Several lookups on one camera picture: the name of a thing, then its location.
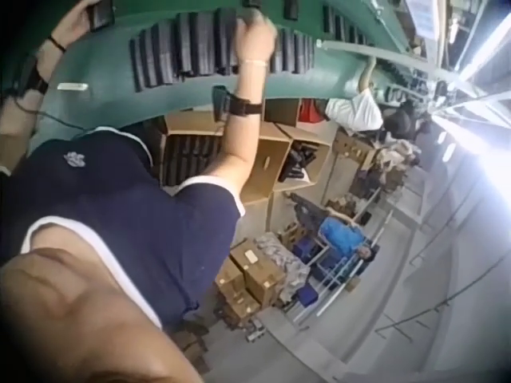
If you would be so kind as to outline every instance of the black wrist strap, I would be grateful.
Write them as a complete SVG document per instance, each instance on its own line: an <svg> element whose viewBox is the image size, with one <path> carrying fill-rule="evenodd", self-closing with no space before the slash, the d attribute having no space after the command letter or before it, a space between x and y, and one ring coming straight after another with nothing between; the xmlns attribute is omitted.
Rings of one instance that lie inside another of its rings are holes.
<svg viewBox="0 0 511 383"><path fill-rule="evenodd" d="M59 48L59 49L60 49L60 51L62 51L63 53L65 53L65 48L64 48L62 45L60 45L60 44L57 42L57 40L55 40L55 39L53 38L53 36L52 36L52 35L48 36L48 40L49 40L49 41L51 41L51 42L53 43L53 45L55 45L57 48Z"/></svg>

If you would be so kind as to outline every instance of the black cable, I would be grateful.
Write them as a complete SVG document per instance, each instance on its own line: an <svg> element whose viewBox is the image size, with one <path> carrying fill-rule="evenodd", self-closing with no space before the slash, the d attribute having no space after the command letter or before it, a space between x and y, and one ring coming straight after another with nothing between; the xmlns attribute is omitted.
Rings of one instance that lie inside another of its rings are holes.
<svg viewBox="0 0 511 383"><path fill-rule="evenodd" d="M21 80L21 75L22 75L22 66L23 64L25 64L25 61L27 59L26 58L23 58L22 60L20 60L19 64L18 64L18 67L17 67L17 72L18 72L18 75L14 75L13 76L13 84L12 84L12 89L17 89L18 87L16 86L16 79L18 78L18 81ZM13 96L13 99L14 99L14 104L20 109L22 110L23 112L25 113L29 113L29 114L34 114L35 116L43 116L43 117L47 117L47 118L50 118L51 120L54 120L56 122L58 122L59 124L62 124L64 126L67 126L67 127L70 127L70 128L74 128L74 129L78 129L82 132L88 132L90 129L87 129L87 128L83 128L79 125L75 125L75 124L71 124L69 122L65 122L63 120L61 120L60 118L58 117L55 117L55 116L52 116L51 114L47 113L47 112L43 112L43 111L40 111L40 110L29 110L23 106L21 106L18 102L18 96L16 94L14 94Z"/></svg>
<svg viewBox="0 0 511 383"><path fill-rule="evenodd" d="M444 231L444 229L446 227L448 227L450 225L450 223L453 221L454 217L456 216L456 214L460 211L460 209L465 205L465 202L467 201L467 199L470 197L470 195L472 194L473 190L476 188L477 184L479 183L480 179L477 178L473 184L470 186L470 189L469 191L466 193L465 195L465 198L463 198L463 200L459 203L458 207L456 207L456 209L453 211L453 214L449 217L449 219L447 219L447 222L444 223L444 226L442 226L442 228L437 232L437 234L435 234L433 236L433 238L416 254L412 257L412 259L409 261L409 264L411 265L412 262L419 258L420 255L424 252L425 249L427 249L437 238L438 236Z"/></svg>

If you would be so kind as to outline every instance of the label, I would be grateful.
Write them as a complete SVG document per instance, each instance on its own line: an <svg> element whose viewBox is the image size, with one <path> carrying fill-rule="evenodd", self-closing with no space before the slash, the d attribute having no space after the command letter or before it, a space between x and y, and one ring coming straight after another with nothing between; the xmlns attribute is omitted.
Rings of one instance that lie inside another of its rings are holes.
<svg viewBox="0 0 511 383"><path fill-rule="evenodd" d="M245 257L247 257L248 261L252 264L259 261L259 259L257 258L257 255L255 255L252 250L245 251Z"/></svg>

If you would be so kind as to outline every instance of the white shirt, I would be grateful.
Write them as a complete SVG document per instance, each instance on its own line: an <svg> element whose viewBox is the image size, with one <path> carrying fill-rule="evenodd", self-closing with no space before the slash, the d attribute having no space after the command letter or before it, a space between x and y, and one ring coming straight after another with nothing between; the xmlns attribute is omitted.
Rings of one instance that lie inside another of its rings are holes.
<svg viewBox="0 0 511 383"><path fill-rule="evenodd" d="M383 125L382 112L369 89L351 100L331 98L325 114L345 128L350 136L355 132L378 130Z"/></svg>

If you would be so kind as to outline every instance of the white trim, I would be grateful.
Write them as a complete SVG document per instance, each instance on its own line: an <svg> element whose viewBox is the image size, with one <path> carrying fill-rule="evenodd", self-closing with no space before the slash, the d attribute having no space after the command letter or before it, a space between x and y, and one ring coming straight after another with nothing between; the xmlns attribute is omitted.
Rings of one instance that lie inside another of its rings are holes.
<svg viewBox="0 0 511 383"><path fill-rule="evenodd" d="M157 327L161 328L161 321L157 314L142 296L129 276L126 274L121 264L115 258L115 255L112 253L103 239L101 239L101 237L94 230L84 225L83 223L72 219L57 217L54 215L49 215L38 219L30 226L29 230L26 232L26 236L22 244L22 254L28 253L31 250L30 242L34 232L42 225L49 223L65 227L66 229L73 231L74 233L80 235L82 239L84 239L90 246L92 246L100 256L101 261L103 261L105 266L112 273L112 276L115 278L117 283L119 283L119 286L126 293L126 295L128 295L130 299L144 312L144 314L149 317L151 322L153 322Z"/></svg>
<svg viewBox="0 0 511 383"><path fill-rule="evenodd" d="M240 215L242 217L245 215L245 208L243 206L243 203L241 202L240 194L236 192L235 188L227 180L224 180L223 178L217 176L196 176L188 178L177 188L176 194L179 193L183 188L186 188L187 186L193 184L211 184L224 188L225 190L232 194L234 202L236 202L236 206L240 211Z"/></svg>
<svg viewBox="0 0 511 383"><path fill-rule="evenodd" d="M11 175L10 170L3 165L0 165L0 173L3 173L8 177L10 177L10 175Z"/></svg>
<svg viewBox="0 0 511 383"><path fill-rule="evenodd" d="M132 140L135 140L140 145L142 145L142 148L147 153L147 157L149 157L149 163L151 164L151 167L153 166L153 158L151 157L151 153L149 152L149 149L147 149L147 146L145 146L144 142L142 142L142 140L140 138L138 138L137 136L134 136L131 133L122 132L120 130L112 128L111 126L98 126L94 130L91 130L90 132L87 132L86 134L90 134L90 133L94 133L94 132L112 132L112 133L118 134L119 136L124 136L124 137L131 138Z"/></svg>

